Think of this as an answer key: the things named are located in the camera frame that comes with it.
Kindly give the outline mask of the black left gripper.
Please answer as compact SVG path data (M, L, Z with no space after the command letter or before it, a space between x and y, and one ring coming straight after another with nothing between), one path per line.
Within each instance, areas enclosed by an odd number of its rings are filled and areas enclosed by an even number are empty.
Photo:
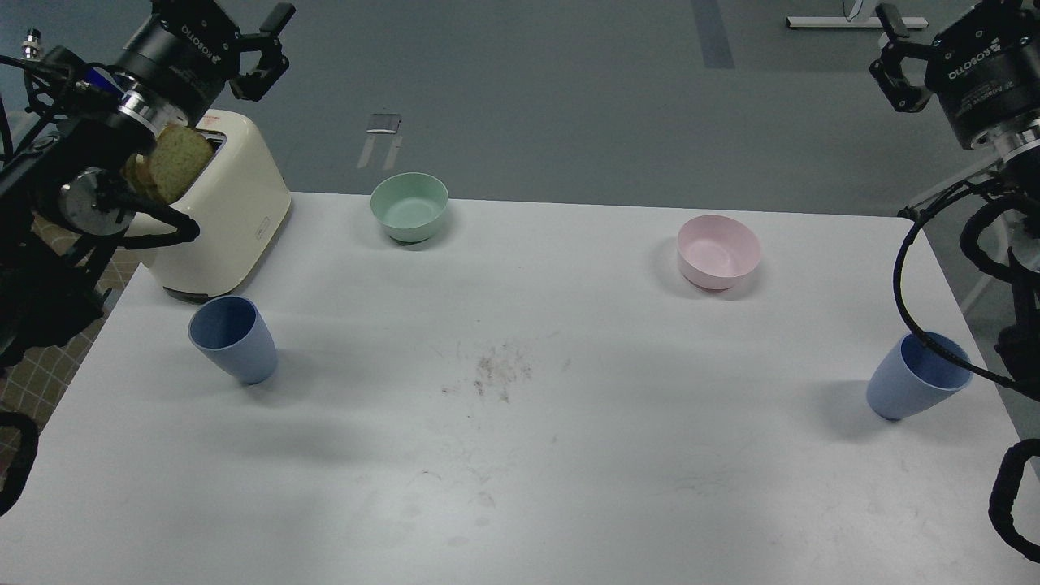
M258 31L239 34L216 1L152 1L115 71L156 93L194 126L228 81L236 99L258 102L267 95L288 70L280 34L296 12L296 5L279 2ZM256 66L238 73L239 56L249 53L259 53Z

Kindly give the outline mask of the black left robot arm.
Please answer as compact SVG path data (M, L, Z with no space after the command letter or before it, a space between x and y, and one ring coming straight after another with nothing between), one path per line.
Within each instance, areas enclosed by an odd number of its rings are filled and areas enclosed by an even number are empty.
M291 196L256 123L213 107L256 102L289 66L281 33L296 7L241 31L215 1L154 1L114 63L90 63L24 33L26 111L2 122L2 373L103 319L119 249L171 295L237 289L270 247Z

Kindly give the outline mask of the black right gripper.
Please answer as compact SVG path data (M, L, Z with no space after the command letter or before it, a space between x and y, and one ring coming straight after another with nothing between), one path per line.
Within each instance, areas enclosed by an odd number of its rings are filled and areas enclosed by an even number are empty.
M885 39L869 66L898 112L921 111L932 93L966 150L989 133L1038 110L1038 9L1021 1L983 1L942 30L932 45L911 40L894 3L874 7ZM926 86L914 84L906 59L928 63Z

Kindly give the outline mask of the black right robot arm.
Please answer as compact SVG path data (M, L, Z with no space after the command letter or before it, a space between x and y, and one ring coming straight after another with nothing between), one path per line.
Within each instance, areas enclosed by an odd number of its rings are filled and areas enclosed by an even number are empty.
M980 245L983 232L1009 212L1018 214L1025 240L1038 240L1038 4L981 1L929 43L910 37L895 4L877 2L874 14L884 31L870 75L898 112L921 111L939 100L952 132L963 148L990 147L995 162L987 179L957 180L920 214L896 254L892 289L899 316L914 338L955 368L980 375L1032 401L1038 399L1038 263L1029 251L1004 245L1002 259ZM1014 321L995 344L1006 375L974 366L940 348L910 314L902 276L910 245L931 219L959 195L984 193L986 203L967 219L960 236L963 255L985 276L1010 286Z

